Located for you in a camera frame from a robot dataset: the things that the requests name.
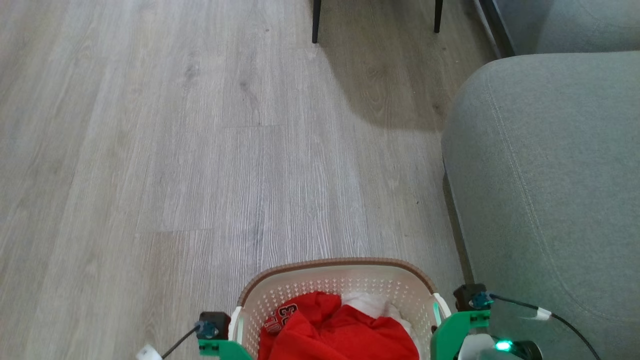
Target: gray fabric upholstery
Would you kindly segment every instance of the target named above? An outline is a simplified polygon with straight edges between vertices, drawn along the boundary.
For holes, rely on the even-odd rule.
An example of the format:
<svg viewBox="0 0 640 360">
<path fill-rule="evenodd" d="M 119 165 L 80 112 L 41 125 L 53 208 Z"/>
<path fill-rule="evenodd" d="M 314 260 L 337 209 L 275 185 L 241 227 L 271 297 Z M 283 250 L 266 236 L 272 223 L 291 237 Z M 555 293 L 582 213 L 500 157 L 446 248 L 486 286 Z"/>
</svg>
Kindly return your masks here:
<svg viewBox="0 0 640 360">
<path fill-rule="evenodd" d="M 636 358 L 640 52 L 485 65 L 458 94 L 442 151 L 476 282 L 565 317 L 603 359 Z M 561 323 L 494 310 L 494 335 L 590 358 Z"/>
<path fill-rule="evenodd" d="M 495 0 L 516 54 L 640 50 L 638 0 Z"/>
</svg>

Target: green plastic part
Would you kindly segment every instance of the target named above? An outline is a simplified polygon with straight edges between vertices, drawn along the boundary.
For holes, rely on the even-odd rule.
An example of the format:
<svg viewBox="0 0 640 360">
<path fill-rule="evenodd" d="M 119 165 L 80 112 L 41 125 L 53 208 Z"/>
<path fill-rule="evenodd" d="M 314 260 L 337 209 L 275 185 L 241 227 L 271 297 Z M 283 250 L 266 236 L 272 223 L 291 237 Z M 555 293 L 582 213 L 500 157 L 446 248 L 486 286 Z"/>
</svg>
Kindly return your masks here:
<svg viewBox="0 0 640 360">
<path fill-rule="evenodd" d="M 431 338 L 431 360 L 452 360 L 469 330 L 488 327 L 490 310 L 461 311 L 446 318 Z"/>
<path fill-rule="evenodd" d="M 198 339 L 201 356 L 217 356 L 220 360 L 253 360 L 235 341 Z"/>
</svg>

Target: brown basket rim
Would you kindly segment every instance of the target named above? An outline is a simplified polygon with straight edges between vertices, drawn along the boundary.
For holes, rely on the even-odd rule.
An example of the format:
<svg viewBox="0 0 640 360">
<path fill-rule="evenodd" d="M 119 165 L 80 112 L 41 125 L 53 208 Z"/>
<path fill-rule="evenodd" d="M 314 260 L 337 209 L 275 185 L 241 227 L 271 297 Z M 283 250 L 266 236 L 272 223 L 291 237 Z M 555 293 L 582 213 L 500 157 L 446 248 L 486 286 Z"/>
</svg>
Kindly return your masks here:
<svg viewBox="0 0 640 360">
<path fill-rule="evenodd" d="M 376 265 L 376 266 L 393 266 L 406 270 L 415 275 L 429 291 L 434 294 L 437 292 L 435 285 L 430 277 L 427 276 L 422 270 L 418 269 L 415 265 L 408 263 L 404 260 L 389 259 L 389 258 L 333 258 L 333 259 L 320 259 L 311 261 L 302 261 L 300 263 L 293 263 L 281 266 L 275 266 L 267 269 L 258 275 L 256 275 L 243 289 L 242 294 L 238 298 L 238 306 L 244 307 L 246 299 L 249 297 L 251 291 L 258 286 L 262 281 L 267 278 L 282 274 L 284 272 L 295 270 L 306 270 L 311 268 L 322 268 L 327 266 L 344 266 L 344 265 Z"/>
</svg>

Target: green light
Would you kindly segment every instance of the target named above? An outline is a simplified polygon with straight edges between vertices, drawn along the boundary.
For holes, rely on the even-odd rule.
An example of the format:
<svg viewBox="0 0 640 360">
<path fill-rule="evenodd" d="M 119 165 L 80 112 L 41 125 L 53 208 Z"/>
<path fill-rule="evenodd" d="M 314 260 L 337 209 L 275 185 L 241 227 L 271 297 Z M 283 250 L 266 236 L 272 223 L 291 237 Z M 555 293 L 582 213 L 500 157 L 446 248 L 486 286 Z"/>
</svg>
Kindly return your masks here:
<svg viewBox="0 0 640 360">
<path fill-rule="evenodd" d="M 512 344 L 513 343 L 510 341 L 498 341 L 497 343 L 495 343 L 495 349 L 500 351 L 509 351 Z"/>
</svg>

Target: perforated basket wall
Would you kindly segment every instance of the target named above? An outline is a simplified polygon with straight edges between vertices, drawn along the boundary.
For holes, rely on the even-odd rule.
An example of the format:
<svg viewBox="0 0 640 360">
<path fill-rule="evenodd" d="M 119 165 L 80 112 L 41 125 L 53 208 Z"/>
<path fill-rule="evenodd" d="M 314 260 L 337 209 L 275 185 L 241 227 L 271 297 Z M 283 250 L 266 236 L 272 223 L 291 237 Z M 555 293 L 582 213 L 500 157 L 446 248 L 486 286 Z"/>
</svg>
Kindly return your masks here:
<svg viewBox="0 0 640 360">
<path fill-rule="evenodd" d="M 254 278 L 238 301 L 230 326 L 237 341 L 256 359 L 260 328 L 278 306 L 298 295 L 323 291 L 341 295 L 362 291 L 383 295 L 400 310 L 429 354 L 431 326 L 448 307 L 423 272 L 404 261 L 378 258 L 347 258 L 311 261 L 268 270 Z"/>
</svg>

